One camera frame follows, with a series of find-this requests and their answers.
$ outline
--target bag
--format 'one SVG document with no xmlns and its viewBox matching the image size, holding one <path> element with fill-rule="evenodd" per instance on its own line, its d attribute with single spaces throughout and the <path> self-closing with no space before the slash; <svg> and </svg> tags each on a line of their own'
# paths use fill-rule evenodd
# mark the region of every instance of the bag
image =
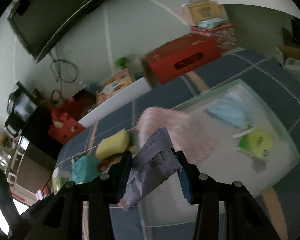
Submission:
<svg viewBox="0 0 300 240">
<path fill-rule="evenodd" d="M 189 4 L 181 7 L 184 20 L 190 26 L 197 26 L 199 22 L 211 18 L 222 18 L 222 12 L 216 1 L 201 0 L 199 3 L 194 3 L 189 0 Z"/>
<path fill-rule="evenodd" d="M 155 130 L 133 158 L 130 176 L 119 207 L 128 210 L 172 174 L 182 169 L 171 148 L 172 142 L 167 129 Z"/>
</svg>

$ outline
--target window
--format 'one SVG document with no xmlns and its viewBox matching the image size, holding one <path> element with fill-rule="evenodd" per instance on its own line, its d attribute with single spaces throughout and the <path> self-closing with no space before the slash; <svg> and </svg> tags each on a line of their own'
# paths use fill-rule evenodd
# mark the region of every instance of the window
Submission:
<svg viewBox="0 0 300 240">
<path fill-rule="evenodd" d="M 18 213 L 21 215 L 24 211 L 26 211 L 29 207 L 19 202 L 18 200 L 13 199 L 14 204 L 18 210 Z M 1 210 L 0 210 L 0 228 L 7 235 L 9 233 L 9 225 L 5 220 Z"/>
<path fill-rule="evenodd" d="M 23 149 L 23 150 L 26 150 L 28 148 L 28 145 L 29 145 L 29 140 L 25 137 L 22 138 L 22 141 L 21 141 L 21 144 L 20 144 L 20 147 Z"/>
</svg>

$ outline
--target cable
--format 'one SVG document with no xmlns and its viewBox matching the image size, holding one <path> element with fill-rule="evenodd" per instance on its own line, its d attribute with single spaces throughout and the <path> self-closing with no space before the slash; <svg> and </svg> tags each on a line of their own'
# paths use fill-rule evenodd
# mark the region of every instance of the cable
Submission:
<svg viewBox="0 0 300 240">
<path fill-rule="evenodd" d="M 45 187 L 48 185 L 48 183 L 49 183 L 49 181 L 50 181 L 51 177 L 52 177 L 52 173 L 51 173 L 51 175 L 50 175 L 50 177 L 49 177 L 49 179 L 48 179 L 47 183 L 46 183 L 46 184 L 43 186 L 43 188 L 42 188 L 41 192 L 43 192 L 44 188 L 45 188 Z"/>
<path fill-rule="evenodd" d="M 50 69 L 51 69 L 51 72 L 53 73 L 54 75 L 54 78 L 56 80 L 56 82 L 60 82 L 60 89 L 59 90 L 53 90 L 53 92 L 51 93 L 51 101 L 53 103 L 57 103 L 60 101 L 60 99 L 63 100 L 63 96 L 62 96 L 62 88 L 63 88 L 63 82 L 64 83 L 67 83 L 67 84 L 71 84 L 73 82 L 75 82 L 77 79 L 78 79 L 78 76 L 79 76 L 79 70 L 78 70 L 78 67 L 73 64 L 72 62 L 70 61 L 67 61 L 65 59 L 55 59 L 52 55 L 52 53 L 50 52 L 49 53 L 50 57 L 52 58 L 52 62 L 50 64 Z M 71 80 L 66 80 L 64 77 L 62 77 L 62 68 L 61 68 L 61 63 L 66 63 L 68 65 L 70 65 L 73 69 L 74 69 L 74 72 L 75 72 L 75 77 Z M 59 92 L 59 99 L 58 100 L 53 100 L 53 95 L 54 93 L 58 91 Z"/>
</svg>

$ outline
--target snack package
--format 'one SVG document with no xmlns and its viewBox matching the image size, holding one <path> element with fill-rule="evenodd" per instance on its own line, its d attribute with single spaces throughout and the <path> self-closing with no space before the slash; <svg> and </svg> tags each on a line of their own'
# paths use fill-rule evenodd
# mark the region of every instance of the snack package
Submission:
<svg viewBox="0 0 300 240">
<path fill-rule="evenodd" d="M 181 168 L 167 129 L 155 130 L 133 158 L 127 187 L 118 205 L 128 210 Z"/>
<path fill-rule="evenodd" d="M 262 130 L 253 130 L 241 137 L 238 150 L 252 160 L 252 168 L 256 173 L 266 170 L 266 158 L 273 147 L 273 139 Z"/>
</svg>

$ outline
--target red gift box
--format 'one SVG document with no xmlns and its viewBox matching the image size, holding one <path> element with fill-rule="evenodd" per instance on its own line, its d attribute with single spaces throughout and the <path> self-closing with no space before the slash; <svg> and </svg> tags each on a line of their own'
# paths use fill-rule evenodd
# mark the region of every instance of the red gift box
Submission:
<svg viewBox="0 0 300 240">
<path fill-rule="evenodd" d="M 187 34 L 149 52 L 146 60 L 161 84 L 221 57 L 212 38 Z"/>
<path fill-rule="evenodd" d="M 190 29 L 192 33 L 213 38 L 221 52 L 237 47 L 233 24 L 223 24 L 210 30 L 203 30 L 197 27 L 191 27 Z"/>
</svg>

